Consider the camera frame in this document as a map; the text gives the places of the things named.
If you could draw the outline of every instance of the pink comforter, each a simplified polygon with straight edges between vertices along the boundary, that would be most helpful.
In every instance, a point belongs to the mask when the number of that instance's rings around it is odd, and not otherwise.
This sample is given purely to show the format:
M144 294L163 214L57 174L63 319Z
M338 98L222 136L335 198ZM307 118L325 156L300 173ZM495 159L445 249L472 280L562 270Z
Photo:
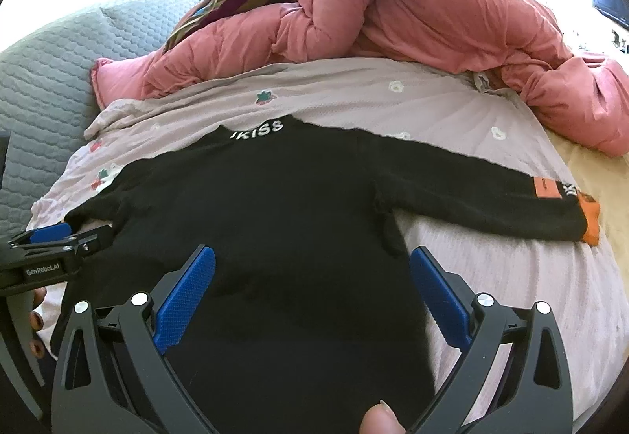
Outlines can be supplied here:
M419 61L451 73L492 70L539 120L610 155L629 151L629 77L612 59L574 56L533 0L298 0L219 20L166 54L100 59L101 106L149 99L274 62L343 56Z

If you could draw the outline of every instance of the black shirt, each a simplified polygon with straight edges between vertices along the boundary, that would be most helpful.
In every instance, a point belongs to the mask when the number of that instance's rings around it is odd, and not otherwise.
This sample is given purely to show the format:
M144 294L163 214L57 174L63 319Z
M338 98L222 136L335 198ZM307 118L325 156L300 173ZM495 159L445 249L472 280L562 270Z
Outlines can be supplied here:
M482 159L292 116L220 126L127 165L66 217L111 220L115 238L68 284L53 350L77 301L121 304L203 243L216 275L166 357L221 434L357 433L380 399L410 427L435 391L393 208L511 236L586 229L575 197L540 199Z

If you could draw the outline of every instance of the gray quilted mattress cover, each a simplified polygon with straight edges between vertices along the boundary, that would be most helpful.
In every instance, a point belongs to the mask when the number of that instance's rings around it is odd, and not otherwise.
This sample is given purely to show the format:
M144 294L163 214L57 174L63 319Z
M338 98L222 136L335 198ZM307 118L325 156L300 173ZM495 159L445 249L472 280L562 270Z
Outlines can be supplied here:
M0 237L24 229L31 205L85 144L99 111L89 80L94 60L150 53L199 1L116 0L60 18L0 53L0 131L11 132Z

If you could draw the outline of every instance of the orange cuff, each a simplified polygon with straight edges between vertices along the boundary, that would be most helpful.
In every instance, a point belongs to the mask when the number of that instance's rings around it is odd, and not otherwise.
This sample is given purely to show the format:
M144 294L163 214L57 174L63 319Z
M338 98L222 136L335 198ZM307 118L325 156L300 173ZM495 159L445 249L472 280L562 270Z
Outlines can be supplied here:
M586 217L587 228L581 240L590 246L598 246L600 228L598 226L598 216L601 213L601 206L589 194L578 191L577 198L583 215Z

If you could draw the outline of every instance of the silver screw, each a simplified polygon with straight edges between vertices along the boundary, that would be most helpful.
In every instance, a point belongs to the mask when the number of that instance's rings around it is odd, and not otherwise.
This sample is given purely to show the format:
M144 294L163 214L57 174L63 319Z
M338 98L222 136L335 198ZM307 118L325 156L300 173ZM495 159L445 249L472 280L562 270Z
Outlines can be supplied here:
M87 311L88 306L87 301L79 301L74 305L74 311L76 313L83 313L84 311Z
M149 300L149 296L147 296L144 292L138 292L136 295L131 298L131 304L134 306L142 306L143 304L147 304Z
M476 301L478 301L478 304L482 304L487 307L494 304L494 298L492 298L489 294L480 294L478 298L476 298Z
M550 305L547 302L540 301L535 307L539 313L543 313L544 315L550 313Z

